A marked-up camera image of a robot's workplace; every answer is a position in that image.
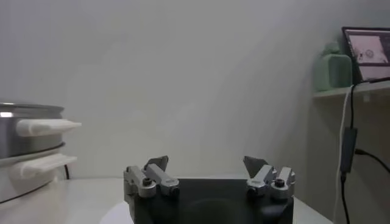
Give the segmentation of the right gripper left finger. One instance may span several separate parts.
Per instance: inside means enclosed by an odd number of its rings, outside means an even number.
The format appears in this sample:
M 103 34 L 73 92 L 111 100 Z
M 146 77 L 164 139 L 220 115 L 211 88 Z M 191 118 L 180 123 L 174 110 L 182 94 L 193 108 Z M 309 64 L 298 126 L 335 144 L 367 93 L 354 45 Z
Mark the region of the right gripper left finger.
M 179 180 L 169 176 L 165 171 L 169 157 L 151 158 L 141 169 L 128 166 L 124 171 L 124 191 L 126 195 L 137 195 L 141 198 L 152 198 L 160 193 L 167 197 L 178 198 L 180 194 Z

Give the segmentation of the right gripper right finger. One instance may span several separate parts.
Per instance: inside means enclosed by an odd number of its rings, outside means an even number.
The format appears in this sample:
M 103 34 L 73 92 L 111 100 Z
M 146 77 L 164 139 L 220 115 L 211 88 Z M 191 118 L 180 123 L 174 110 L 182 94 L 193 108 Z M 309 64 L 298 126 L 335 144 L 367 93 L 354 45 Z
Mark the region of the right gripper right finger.
M 279 172 L 264 159 L 245 156 L 243 163 L 249 174 L 247 195 L 249 198 L 269 194 L 274 200 L 287 200 L 294 195 L 295 173 L 290 167 L 282 167 Z

